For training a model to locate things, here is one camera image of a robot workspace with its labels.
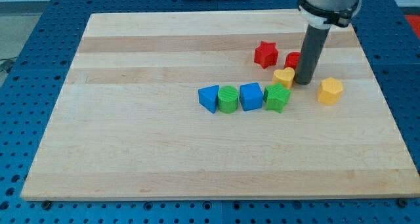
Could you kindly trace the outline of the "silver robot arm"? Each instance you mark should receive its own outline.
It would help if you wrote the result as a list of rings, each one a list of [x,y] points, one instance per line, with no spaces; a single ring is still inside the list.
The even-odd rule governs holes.
[[[308,25],[327,30],[346,28],[359,13],[362,0],[298,0],[298,10]]]

